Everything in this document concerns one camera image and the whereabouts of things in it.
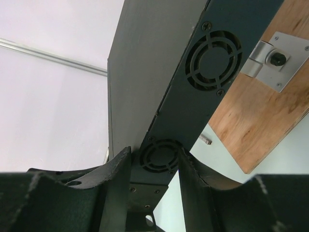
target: dark gray panel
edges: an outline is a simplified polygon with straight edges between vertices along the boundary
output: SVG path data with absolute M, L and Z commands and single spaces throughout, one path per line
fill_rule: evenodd
M 109 63 L 110 155 L 137 150 L 207 0 L 126 0 Z
M 209 2 L 134 161 L 131 181 L 169 183 L 178 169 L 172 142 L 191 149 L 224 96 L 218 91 L 228 91 L 281 3 Z M 206 22 L 211 27 L 205 31 Z

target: cooling fan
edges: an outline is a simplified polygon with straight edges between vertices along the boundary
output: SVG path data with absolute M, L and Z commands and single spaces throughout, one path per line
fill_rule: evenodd
M 179 143 L 165 139 L 152 141 L 140 155 L 140 165 L 152 173 L 171 172 L 178 165 Z
M 238 73 L 241 46 L 228 31 L 213 31 L 190 50 L 185 63 L 189 83 L 201 91 L 220 89 Z

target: metal rail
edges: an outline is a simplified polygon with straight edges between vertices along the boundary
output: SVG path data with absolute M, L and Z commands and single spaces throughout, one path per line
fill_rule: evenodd
M 28 54 L 34 57 L 43 58 L 59 64 L 64 64 L 77 69 L 85 70 L 91 73 L 107 76 L 107 70 L 99 68 L 90 64 L 82 63 L 73 59 L 57 56 L 51 53 L 47 53 L 32 47 L 25 46 L 23 44 L 17 44 L 8 40 L 0 39 L 0 47 L 7 48 L 13 51 Z

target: black panel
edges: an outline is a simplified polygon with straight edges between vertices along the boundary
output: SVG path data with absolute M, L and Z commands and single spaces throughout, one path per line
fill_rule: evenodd
M 109 154 L 139 149 L 207 0 L 126 0 L 108 59 Z
M 256 175 L 240 184 L 179 150 L 188 232 L 306 232 L 308 175 Z
M 283 0 L 129 0 L 109 57 L 110 150 L 131 181 L 167 185 Z
M 126 147 L 93 170 L 0 174 L 0 231 L 123 232 L 130 171 Z M 61 175 L 78 178 L 64 184 Z

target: mounting hole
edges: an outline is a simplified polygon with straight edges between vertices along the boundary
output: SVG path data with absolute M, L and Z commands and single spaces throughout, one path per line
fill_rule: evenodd
M 73 181 L 70 181 L 69 183 L 67 183 L 67 186 L 76 186 L 76 185 L 80 185 L 80 184 L 81 184 L 80 181 L 73 180 Z
M 146 223 L 148 226 L 153 226 L 154 225 L 154 220 L 153 217 L 151 215 L 146 215 Z
M 136 188 L 134 188 L 134 187 L 130 188 L 130 192 L 135 192 L 135 191 L 136 191 Z

